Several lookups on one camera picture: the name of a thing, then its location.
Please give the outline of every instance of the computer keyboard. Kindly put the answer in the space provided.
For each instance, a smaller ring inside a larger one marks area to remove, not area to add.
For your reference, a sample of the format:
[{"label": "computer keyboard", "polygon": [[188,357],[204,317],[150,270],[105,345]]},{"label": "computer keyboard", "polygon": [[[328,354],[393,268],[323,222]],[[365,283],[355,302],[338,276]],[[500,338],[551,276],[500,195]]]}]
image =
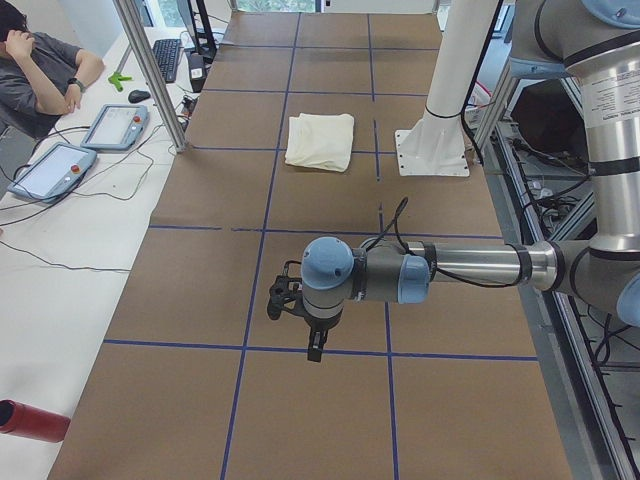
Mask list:
[{"label": "computer keyboard", "polygon": [[177,38],[164,38],[156,40],[153,44],[153,54],[166,83],[176,81],[176,72],[180,63],[180,48],[182,48],[182,42]]}]

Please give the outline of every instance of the hand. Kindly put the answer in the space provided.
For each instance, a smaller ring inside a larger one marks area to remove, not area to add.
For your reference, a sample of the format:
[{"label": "hand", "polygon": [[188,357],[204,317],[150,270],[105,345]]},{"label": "hand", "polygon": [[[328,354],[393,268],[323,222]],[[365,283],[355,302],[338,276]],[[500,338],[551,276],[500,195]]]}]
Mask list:
[{"label": "hand", "polygon": [[67,102],[67,109],[69,110],[69,113],[73,113],[76,108],[80,110],[81,99],[82,92],[80,91],[80,87],[75,83],[69,85],[67,93],[64,95],[64,100]]},{"label": "hand", "polygon": [[20,30],[10,30],[5,42],[7,53],[14,60],[22,60],[31,57],[33,44],[36,39],[29,32],[21,32]]}]

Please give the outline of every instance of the white pole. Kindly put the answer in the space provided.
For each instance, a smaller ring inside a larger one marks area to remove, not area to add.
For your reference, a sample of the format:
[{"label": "white pole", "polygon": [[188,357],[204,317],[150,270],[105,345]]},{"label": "white pole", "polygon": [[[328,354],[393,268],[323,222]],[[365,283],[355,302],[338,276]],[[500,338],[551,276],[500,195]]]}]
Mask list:
[{"label": "white pole", "polygon": [[142,74],[149,85],[149,90],[151,90],[153,99],[156,101],[160,117],[162,117],[164,126],[171,136],[176,152],[183,152],[187,146],[184,131],[173,109],[158,63],[149,46],[144,27],[140,22],[138,9],[133,0],[113,0],[113,3],[122,21],[124,31],[129,38],[133,53],[138,59]]},{"label": "white pole", "polygon": [[469,176],[458,114],[499,4],[453,0],[424,115],[396,132],[400,175]]}]

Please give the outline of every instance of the label sticker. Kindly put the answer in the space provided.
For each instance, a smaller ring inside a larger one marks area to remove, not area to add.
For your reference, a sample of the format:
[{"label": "label sticker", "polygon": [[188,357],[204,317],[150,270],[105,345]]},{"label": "label sticker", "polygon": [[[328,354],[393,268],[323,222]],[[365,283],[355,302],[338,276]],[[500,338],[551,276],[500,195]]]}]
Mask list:
[{"label": "label sticker", "polygon": [[583,85],[582,108],[587,128],[640,117],[640,70]]}]

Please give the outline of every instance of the folded cloth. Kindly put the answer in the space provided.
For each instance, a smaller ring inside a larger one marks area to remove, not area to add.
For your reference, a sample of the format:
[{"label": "folded cloth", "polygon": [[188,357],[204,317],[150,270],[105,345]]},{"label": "folded cloth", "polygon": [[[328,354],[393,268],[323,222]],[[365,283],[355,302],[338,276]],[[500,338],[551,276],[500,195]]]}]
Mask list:
[{"label": "folded cloth", "polygon": [[289,144],[285,163],[298,167],[344,172],[351,160],[353,117],[308,115],[289,117]]}]

